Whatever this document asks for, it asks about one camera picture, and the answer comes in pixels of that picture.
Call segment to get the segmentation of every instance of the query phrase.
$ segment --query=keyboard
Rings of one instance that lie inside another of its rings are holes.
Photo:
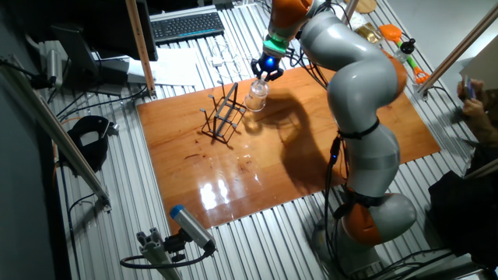
[[[225,30],[217,12],[165,19],[151,24],[156,44],[219,35]]]

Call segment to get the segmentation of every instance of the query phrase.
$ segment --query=slotted metal floor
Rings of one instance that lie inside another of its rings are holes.
[[[366,15],[368,21],[375,26],[394,23],[403,27],[385,0],[377,2],[378,7],[375,12]],[[213,11],[215,11],[213,7],[206,7],[162,14],[153,16],[152,19]],[[268,14],[255,4],[242,5],[218,13],[226,28],[223,36],[161,46],[194,48],[197,51],[198,73],[189,73],[189,75],[200,75],[202,84],[158,86],[158,99],[208,89],[218,86],[222,81],[231,83],[253,77],[248,59],[257,58],[261,53],[262,37],[268,26]],[[230,46],[230,51],[225,49],[226,46]],[[299,49],[298,42],[293,41],[293,46]],[[395,45],[385,42],[382,43],[382,47],[390,53],[394,53],[396,48]],[[209,66],[209,58],[213,52],[222,53],[225,59],[238,54],[238,57],[247,63],[239,64],[240,73],[236,72],[236,75],[233,68],[228,68],[226,65],[219,68],[218,73]],[[427,64],[418,50],[413,54],[413,58],[422,69],[432,72],[432,65]],[[288,59],[283,60],[282,66],[285,69],[291,68]],[[389,191],[401,192],[408,196],[416,206],[418,216],[416,223],[405,234],[376,247],[385,264],[397,261],[410,253],[439,246],[439,241],[425,217],[425,210],[428,209],[430,202],[427,188],[449,170],[463,174],[470,159],[471,149],[460,138],[475,140],[464,124],[451,123],[452,112],[459,104],[455,96],[431,89],[432,94],[424,102],[421,96],[412,90],[413,83],[412,71],[409,69],[409,84],[405,93],[442,151],[400,166]],[[436,86],[444,87],[440,82]],[[138,90],[137,86],[129,86],[123,89],[123,96],[130,96]],[[51,105],[52,109],[54,112],[59,112],[74,98],[74,94],[59,95]],[[88,93],[77,102],[77,106],[84,107],[116,98]],[[102,115],[121,126],[119,135],[109,138],[107,160],[103,169],[97,174],[109,190],[112,211],[107,213],[95,210],[93,208],[95,198],[89,198],[88,202],[76,206],[72,212],[76,252],[82,279],[161,278],[155,270],[132,270],[119,265],[119,260],[123,257],[139,254],[139,244],[135,238],[137,232],[148,232],[149,228],[157,227],[163,236],[170,235],[139,116],[135,109],[136,104],[149,101],[151,101],[149,98],[145,98],[136,100],[135,104],[116,102],[70,116]],[[68,130],[72,124],[69,122],[64,126]],[[74,177],[69,169],[64,168],[64,175],[69,204],[91,194],[86,183],[80,177]],[[59,191],[63,194],[60,169],[57,171],[57,178]],[[62,208],[65,209],[63,195],[61,197]],[[332,206],[334,208],[338,206],[335,199]],[[216,239],[218,252],[200,264],[181,268],[180,272],[184,279],[327,278],[307,243],[314,224],[321,219],[323,211],[324,195],[316,193],[213,227],[209,232]],[[65,213],[63,216],[72,274],[73,278],[77,279],[75,259],[68,234],[68,217]],[[195,245],[189,245],[184,253],[188,260],[195,259],[201,254]],[[417,261],[438,254],[426,254],[418,257]]]

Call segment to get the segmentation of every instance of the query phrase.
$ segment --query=clear plastic bottle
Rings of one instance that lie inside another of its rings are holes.
[[[244,105],[253,112],[263,110],[266,105],[266,97],[269,93],[269,86],[265,80],[257,79],[251,84],[249,93],[244,98]]]
[[[408,42],[404,42],[401,46],[399,46],[399,50],[395,53],[395,58],[401,62],[405,63],[408,60],[408,57],[415,50],[415,39],[410,39]]]

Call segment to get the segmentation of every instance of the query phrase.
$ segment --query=gray robot arm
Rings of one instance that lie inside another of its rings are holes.
[[[287,47],[306,23],[300,35],[304,53],[316,65],[336,71],[328,84],[328,103],[347,144],[350,165],[347,188],[352,198],[348,211],[338,218],[355,243],[371,247],[392,240],[414,223],[416,211],[405,196],[385,194],[398,172],[399,147],[394,134],[379,123],[376,112],[394,101],[405,88],[406,70],[390,55],[351,31],[333,12],[317,13],[324,1],[308,1],[307,11],[301,12],[301,17],[296,16],[295,23],[286,25],[278,22],[279,13],[292,16],[298,12],[284,9],[283,2],[286,7],[303,8],[293,1],[273,1],[269,37],[262,57],[280,58],[283,52],[279,46]]]

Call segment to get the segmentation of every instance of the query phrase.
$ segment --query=glossy wood surface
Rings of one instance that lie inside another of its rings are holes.
[[[253,81],[239,83],[239,102]],[[199,108],[212,111],[209,94],[219,99],[222,88],[138,106],[168,219],[171,207],[182,204],[209,228],[324,189],[337,127],[325,90],[304,69],[270,82],[266,108],[247,112],[228,145],[201,133]],[[397,136],[403,163],[440,151],[404,94],[377,114]],[[176,232],[177,224],[170,225]]]

